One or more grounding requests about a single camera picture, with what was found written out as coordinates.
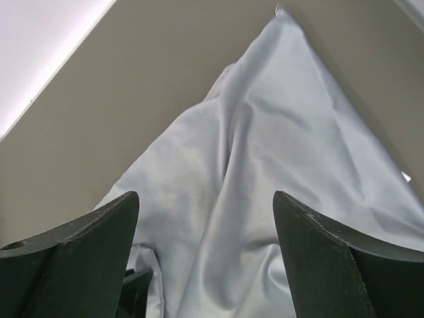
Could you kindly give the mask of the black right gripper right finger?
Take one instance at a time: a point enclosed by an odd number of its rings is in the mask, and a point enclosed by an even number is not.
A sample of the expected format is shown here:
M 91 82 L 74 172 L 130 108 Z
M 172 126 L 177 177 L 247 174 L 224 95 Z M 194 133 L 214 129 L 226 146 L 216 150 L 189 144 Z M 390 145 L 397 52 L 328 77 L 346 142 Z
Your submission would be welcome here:
M 285 192 L 273 212 L 297 317 L 422 317 L 423 253 L 365 235 Z

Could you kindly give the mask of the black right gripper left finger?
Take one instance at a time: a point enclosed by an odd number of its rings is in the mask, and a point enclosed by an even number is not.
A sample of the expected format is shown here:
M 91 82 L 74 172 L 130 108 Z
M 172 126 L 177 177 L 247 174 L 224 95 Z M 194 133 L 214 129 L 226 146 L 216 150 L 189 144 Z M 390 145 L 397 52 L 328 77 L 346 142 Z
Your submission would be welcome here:
M 1 248 L 2 317 L 114 317 L 138 219 L 129 191 Z

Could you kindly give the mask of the grey fabric pillowcase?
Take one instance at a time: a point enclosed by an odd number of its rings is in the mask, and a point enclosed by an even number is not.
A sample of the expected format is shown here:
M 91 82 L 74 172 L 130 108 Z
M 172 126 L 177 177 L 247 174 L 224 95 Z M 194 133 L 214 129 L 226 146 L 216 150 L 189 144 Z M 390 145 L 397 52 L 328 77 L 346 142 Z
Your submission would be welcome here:
M 283 9 L 103 200 L 127 191 L 140 201 L 127 266 L 154 272 L 148 317 L 294 317 L 277 191 L 423 249 L 421 202 Z

